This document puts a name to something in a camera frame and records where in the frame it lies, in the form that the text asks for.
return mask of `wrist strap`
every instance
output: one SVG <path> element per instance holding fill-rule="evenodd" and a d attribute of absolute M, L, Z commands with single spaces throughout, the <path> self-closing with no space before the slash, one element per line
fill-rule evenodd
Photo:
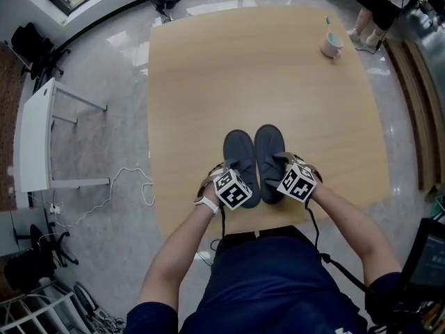
<path fill-rule="evenodd" d="M 211 209 L 211 211 L 213 212 L 213 215 L 216 215 L 218 213 L 218 210 L 220 209 L 219 206 L 217 206 L 214 202 L 212 202 L 207 197 L 202 197 L 197 202 L 193 202 L 193 204 L 194 205 L 205 204 L 207 207 L 209 207 Z"/>

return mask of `screen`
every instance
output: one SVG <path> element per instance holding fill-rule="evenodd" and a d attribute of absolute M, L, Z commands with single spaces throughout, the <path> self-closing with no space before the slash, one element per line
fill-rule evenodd
<path fill-rule="evenodd" d="M 410 283 L 421 286 L 445 286 L 445 239 L 428 235 Z"/>

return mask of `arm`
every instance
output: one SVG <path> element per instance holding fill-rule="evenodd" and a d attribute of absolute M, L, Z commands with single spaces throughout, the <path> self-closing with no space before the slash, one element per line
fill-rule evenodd
<path fill-rule="evenodd" d="M 312 195 L 334 221 L 363 264 L 364 283 L 369 286 L 380 276 L 401 271 L 391 246 L 379 227 L 356 206 L 318 182 Z"/>
<path fill-rule="evenodd" d="M 213 183 L 207 185 L 204 195 L 215 204 L 219 203 Z M 192 264 L 212 216 L 209 207 L 198 205 L 168 237 L 145 275 L 138 304 L 159 302 L 178 311 L 179 286 Z"/>

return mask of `shirt sleeve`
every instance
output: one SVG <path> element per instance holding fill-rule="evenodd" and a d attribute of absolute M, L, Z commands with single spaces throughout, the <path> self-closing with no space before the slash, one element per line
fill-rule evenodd
<path fill-rule="evenodd" d="M 369 289 L 377 294 L 377 298 L 367 294 L 364 299 L 365 309 L 377 325 L 384 325 L 391 320 L 392 308 L 385 304 L 393 303 L 400 274 L 400 272 L 387 273 L 369 286 Z M 412 317 L 403 323 L 403 332 L 422 333 L 420 316 Z"/>
<path fill-rule="evenodd" d="M 137 305 L 127 315 L 124 334 L 177 334 L 178 314 L 169 305 L 146 302 Z"/>

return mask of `black and white cube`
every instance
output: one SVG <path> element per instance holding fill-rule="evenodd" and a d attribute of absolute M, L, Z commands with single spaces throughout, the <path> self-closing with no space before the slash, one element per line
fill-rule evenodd
<path fill-rule="evenodd" d="M 215 178 L 213 183 L 217 197 L 230 210 L 236 209 L 252 197 L 252 191 L 234 170 L 228 170 L 219 178 Z"/>
<path fill-rule="evenodd" d="M 300 202 L 305 202 L 317 185 L 309 168 L 294 163 L 277 190 Z"/>

